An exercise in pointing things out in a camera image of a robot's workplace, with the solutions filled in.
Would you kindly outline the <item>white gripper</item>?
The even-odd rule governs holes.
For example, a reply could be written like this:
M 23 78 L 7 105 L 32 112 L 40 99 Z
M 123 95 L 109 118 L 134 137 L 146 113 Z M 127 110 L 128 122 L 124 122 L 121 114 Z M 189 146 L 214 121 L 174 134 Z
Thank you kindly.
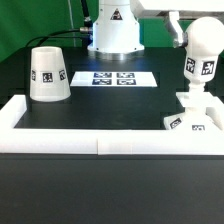
M 139 0 L 145 10 L 169 11 L 165 19 L 165 27 L 173 39 L 173 47 L 186 47 L 187 34 L 179 24 L 178 11 L 224 12 L 224 0 Z

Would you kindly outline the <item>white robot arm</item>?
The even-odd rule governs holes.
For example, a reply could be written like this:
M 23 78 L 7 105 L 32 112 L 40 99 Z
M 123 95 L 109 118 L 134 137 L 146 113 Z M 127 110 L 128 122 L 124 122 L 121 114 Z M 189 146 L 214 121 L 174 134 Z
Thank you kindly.
M 224 0 L 99 0 L 88 51 L 106 60 L 125 60 L 144 50 L 138 19 L 164 18 L 175 47 L 185 47 L 187 37 L 180 19 L 224 15 Z

